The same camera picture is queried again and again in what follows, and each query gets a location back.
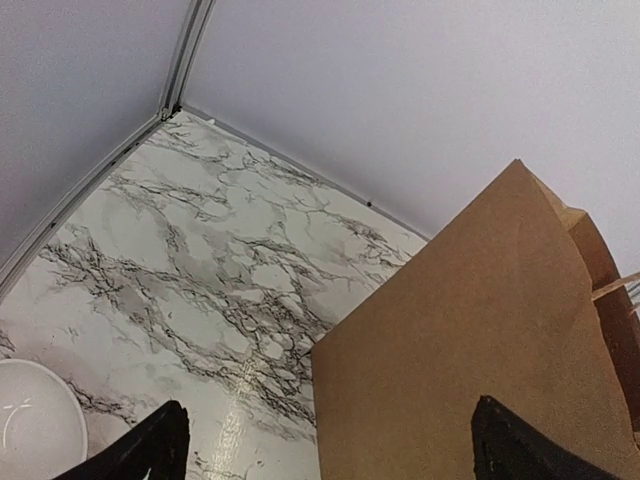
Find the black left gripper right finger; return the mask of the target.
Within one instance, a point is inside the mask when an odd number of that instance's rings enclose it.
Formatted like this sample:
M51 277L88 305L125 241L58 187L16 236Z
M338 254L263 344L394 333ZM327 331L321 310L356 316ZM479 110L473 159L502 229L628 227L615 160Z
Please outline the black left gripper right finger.
M477 479L623 479L624 399L481 395L471 440Z

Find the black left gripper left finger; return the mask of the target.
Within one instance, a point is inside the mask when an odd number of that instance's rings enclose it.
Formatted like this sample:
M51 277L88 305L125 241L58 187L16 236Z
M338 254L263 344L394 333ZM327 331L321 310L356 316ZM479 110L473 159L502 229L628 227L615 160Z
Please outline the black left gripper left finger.
M170 400L108 448L56 480L182 480L187 473L189 443L187 409Z

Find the brown paper bag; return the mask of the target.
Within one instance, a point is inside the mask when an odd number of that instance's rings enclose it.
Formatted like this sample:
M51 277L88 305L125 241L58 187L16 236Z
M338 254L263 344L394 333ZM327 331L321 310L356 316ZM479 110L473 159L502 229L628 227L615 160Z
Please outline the brown paper bag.
M325 479L477 479L481 395L621 394L639 475L639 318L587 212L513 161L311 351Z

